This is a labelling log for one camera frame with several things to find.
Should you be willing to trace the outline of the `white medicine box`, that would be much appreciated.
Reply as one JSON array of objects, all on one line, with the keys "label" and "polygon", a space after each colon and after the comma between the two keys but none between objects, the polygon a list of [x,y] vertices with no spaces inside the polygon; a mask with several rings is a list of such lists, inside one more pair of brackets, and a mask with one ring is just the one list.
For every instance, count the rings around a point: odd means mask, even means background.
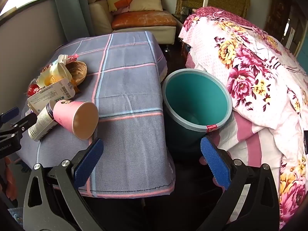
[{"label": "white medicine box", "polygon": [[28,98],[27,104],[33,112],[39,114],[50,100],[54,102],[69,100],[73,98],[75,94],[73,84],[67,78],[63,78]]}]

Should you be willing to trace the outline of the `teal plastic trash bin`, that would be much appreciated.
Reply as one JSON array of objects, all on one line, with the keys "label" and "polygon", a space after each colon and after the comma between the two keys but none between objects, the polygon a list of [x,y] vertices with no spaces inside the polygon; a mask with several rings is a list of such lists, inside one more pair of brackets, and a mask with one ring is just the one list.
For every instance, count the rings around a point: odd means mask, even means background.
[{"label": "teal plastic trash bin", "polygon": [[230,118],[232,100],[213,75],[197,69],[179,69],[162,85],[166,143],[188,148]]}]

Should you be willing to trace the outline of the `white medicine bottle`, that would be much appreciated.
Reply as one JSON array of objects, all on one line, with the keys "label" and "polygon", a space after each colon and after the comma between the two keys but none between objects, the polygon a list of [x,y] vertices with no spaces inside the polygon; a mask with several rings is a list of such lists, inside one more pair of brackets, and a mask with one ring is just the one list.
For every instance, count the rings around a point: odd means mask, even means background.
[{"label": "white medicine bottle", "polygon": [[37,116],[37,122],[28,129],[28,135],[33,141],[39,141],[57,125],[53,115],[55,104],[50,100]]}]

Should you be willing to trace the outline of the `red snack packet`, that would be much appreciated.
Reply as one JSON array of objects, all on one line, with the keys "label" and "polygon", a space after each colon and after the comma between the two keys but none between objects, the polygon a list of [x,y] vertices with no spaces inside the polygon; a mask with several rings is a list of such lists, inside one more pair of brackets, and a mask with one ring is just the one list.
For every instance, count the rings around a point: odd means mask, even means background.
[{"label": "red snack packet", "polygon": [[28,86],[27,95],[28,97],[33,96],[37,92],[39,92],[40,87],[37,84],[31,84]]}]

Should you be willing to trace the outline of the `pink paper cup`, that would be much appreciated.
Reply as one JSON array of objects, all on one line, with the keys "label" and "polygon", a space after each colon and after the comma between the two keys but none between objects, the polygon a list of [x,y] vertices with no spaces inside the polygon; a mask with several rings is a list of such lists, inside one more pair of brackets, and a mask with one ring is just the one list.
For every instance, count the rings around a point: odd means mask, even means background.
[{"label": "pink paper cup", "polygon": [[97,127],[99,112],[92,102],[60,100],[53,108],[53,117],[77,138],[86,140]]}]

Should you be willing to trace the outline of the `pink floral bed quilt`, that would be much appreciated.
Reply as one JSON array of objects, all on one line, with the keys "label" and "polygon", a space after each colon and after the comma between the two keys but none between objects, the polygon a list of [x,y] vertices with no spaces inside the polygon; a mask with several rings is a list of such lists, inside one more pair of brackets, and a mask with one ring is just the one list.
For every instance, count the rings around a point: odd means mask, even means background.
[{"label": "pink floral bed quilt", "polygon": [[214,143],[249,166],[271,167],[286,227],[307,195],[307,73],[278,40],[222,9],[197,9],[179,37],[190,48],[186,66],[210,73],[231,96]]}]

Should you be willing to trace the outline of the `yellow cream snack wrapper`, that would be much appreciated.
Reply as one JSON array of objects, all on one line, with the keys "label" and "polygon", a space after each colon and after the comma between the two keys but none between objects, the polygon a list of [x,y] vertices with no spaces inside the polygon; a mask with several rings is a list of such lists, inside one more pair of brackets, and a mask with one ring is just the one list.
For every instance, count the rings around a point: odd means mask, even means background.
[{"label": "yellow cream snack wrapper", "polygon": [[55,62],[45,69],[37,78],[37,84],[40,88],[48,87],[63,78],[72,81],[72,75],[63,62]]}]

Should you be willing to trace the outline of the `brown coconut shell bowl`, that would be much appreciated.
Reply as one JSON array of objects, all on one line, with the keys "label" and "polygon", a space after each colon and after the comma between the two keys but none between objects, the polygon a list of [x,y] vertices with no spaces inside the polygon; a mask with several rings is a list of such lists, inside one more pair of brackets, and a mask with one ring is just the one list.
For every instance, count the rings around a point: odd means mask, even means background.
[{"label": "brown coconut shell bowl", "polygon": [[87,76],[88,68],[84,62],[74,61],[66,65],[67,70],[72,75],[76,85],[80,85]]}]

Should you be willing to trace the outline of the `grey plaid tablecloth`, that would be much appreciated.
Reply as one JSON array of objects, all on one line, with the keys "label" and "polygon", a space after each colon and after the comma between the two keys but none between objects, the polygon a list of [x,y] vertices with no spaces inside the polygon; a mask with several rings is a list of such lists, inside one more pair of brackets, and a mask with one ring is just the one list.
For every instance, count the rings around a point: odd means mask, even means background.
[{"label": "grey plaid tablecloth", "polygon": [[99,110],[95,137],[104,152],[87,183],[87,197],[144,198],[170,194],[175,170],[168,158],[161,79],[167,63],[150,32],[79,38],[52,55],[77,54],[88,67],[77,101]]}]

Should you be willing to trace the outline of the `cream sofa chair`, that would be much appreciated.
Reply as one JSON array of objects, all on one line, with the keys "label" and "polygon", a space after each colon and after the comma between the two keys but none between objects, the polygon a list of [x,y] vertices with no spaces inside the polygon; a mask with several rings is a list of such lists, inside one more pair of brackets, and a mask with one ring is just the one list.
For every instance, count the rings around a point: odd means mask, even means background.
[{"label": "cream sofa chair", "polygon": [[173,44],[175,18],[162,7],[162,0],[88,0],[96,35],[149,31],[159,44]]}]

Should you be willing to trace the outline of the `grey-blue curtain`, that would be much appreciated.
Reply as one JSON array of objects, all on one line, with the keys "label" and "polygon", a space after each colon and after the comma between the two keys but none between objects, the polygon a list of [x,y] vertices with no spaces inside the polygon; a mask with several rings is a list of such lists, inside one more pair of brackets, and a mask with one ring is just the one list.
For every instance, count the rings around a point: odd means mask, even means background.
[{"label": "grey-blue curtain", "polygon": [[55,4],[68,41],[95,35],[88,0],[55,0]]}]

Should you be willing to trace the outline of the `orange leather seat cushion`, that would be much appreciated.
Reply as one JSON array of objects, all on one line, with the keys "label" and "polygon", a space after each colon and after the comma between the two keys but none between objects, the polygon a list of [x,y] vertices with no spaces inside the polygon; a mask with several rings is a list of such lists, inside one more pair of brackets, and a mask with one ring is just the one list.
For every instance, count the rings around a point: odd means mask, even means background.
[{"label": "orange leather seat cushion", "polygon": [[113,30],[140,27],[176,26],[176,19],[166,10],[126,12],[113,17]]}]

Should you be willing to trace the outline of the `dark wooden door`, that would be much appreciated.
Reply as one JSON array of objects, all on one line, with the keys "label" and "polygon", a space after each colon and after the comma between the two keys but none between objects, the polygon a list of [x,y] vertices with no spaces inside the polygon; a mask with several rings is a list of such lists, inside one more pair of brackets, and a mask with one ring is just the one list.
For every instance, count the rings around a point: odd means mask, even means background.
[{"label": "dark wooden door", "polygon": [[289,19],[292,0],[272,0],[264,30],[281,41]]}]

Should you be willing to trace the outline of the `beige pillow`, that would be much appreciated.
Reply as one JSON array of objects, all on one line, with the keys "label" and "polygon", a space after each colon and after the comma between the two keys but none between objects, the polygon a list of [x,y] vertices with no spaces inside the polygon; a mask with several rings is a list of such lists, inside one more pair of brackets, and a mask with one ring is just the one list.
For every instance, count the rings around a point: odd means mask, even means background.
[{"label": "beige pillow", "polygon": [[159,11],[162,12],[162,1],[161,0],[132,0],[129,5],[130,12],[141,12],[141,11]]}]

